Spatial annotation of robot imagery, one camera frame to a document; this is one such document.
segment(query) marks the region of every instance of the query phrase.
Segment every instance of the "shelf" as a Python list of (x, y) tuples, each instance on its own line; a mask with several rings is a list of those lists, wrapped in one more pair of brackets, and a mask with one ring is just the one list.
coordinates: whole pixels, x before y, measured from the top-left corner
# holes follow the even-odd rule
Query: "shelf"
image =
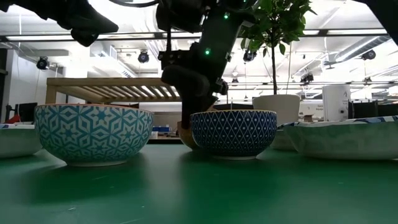
[(56, 103), (57, 93), (92, 103), (180, 101), (160, 78), (48, 78), (45, 103)]

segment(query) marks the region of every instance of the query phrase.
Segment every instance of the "green table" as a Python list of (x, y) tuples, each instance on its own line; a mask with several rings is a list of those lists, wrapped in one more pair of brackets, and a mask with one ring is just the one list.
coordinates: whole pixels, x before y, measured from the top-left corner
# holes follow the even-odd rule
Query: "green table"
[(0, 161), (1, 224), (395, 223), (398, 161), (267, 150), (218, 161), (147, 145), (130, 163), (72, 168), (45, 151)]

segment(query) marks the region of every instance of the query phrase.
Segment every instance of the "blue patterned bowl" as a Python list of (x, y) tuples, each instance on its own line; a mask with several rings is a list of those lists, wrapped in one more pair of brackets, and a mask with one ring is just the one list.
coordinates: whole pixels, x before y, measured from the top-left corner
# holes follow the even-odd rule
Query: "blue patterned bowl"
[(273, 111), (228, 110), (195, 113), (192, 135), (198, 146), (220, 159), (254, 159), (275, 138)]
[(70, 166), (122, 164), (148, 142), (153, 114), (108, 105), (42, 105), (35, 128), (49, 153)]

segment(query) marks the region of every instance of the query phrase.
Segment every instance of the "ceiling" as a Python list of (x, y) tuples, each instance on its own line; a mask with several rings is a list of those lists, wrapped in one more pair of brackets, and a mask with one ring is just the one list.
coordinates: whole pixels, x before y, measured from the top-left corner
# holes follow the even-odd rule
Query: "ceiling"
[[(93, 7), (102, 15), (111, 19), (119, 25), (120, 32), (158, 32), (155, 22), (155, 6), (143, 9), (122, 7), (115, 5), (108, 0), (90, 0)], [(312, 9), (318, 14), (311, 13), (305, 15), (306, 29), (382, 29), (382, 25), (365, 5), (354, 1), (345, 0), (313, 0)], [(8, 13), (0, 12), (0, 35), (32, 35), (32, 34), (68, 34), (68, 31), (59, 28), (54, 21), (43, 21), (33, 12), (26, 11), (13, 6)], [(276, 74), (278, 82), (300, 80), (300, 76), (294, 74), (305, 68), (314, 60), (324, 60), (325, 56), (335, 52), (340, 52), (350, 45), (355, 44), (363, 37), (306, 37), (299, 42), (292, 44), (291, 50), (288, 48), (285, 55), (276, 52)], [(173, 40), (174, 49), (187, 50), (194, 40)], [(254, 61), (244, 63), (243, 51), (237, 40), (233, 48), (233, 59), (224, 71), (224, 78), (230, 81), (233, 74), (237, 73), (240, 82), (269, 82), (272, 74), (272, 62), (269, 55), (262, 57), (258, 55)], [(118, 59), (122, 61), (133, 72), (140, 77), (159, 77), (160, 63), (157, 54), (160, 50), (165, 50), (164, 40), (131, 40), (131, 41), (104, 41), (102, 45), (113, 46), (118, 51)], [(76, 42), (29, 42), (23, 43), (23, 47), (29, 50), (43, 49), (65, 49), (73, 55), (81, 52), (82, 46)], [(137, 61), (139, 52), (147, 50), (149, 53), (148, 63)], [(388, 41), (376, 47), (376, 59), (366, 61), (366, 74), (377, 73), (391, 66), (396, 65), (394, 61), (395, 51), (398, 47), (393, 41)], [(335, 69), (325, 70), (326, 67), (318, 66), (313, 69), (315, 81), (342, 80), (342, 81), (361, 81), (365, 77), (364, 62), (362, 60), (351, 59), (347, 62), (334, 65)], [(117, 72), (105, 70), (97, 73), (97, 76), (118, 76)]]

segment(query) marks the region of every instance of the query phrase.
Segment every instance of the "white wall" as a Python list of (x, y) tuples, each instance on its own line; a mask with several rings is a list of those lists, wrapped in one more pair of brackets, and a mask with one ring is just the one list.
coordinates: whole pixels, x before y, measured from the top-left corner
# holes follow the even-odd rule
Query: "white wall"
[[(47, 78), (55, 77), (55, 72), (51, 70), (40, 71), (36, 64), (18, 56), (15, 50), (7, 53), (7, 67), (9, 72), (6, 76), (4, 87), (3, 105), (1, 107), (1, 121), (5, 120), (6, 105), (15, 107), (20, 103), (35, 103), (39, 105), (45, 103), (45, 93), (47, 90)], [(65, 95), (57, 95), (57, 103), (64, 103)]]

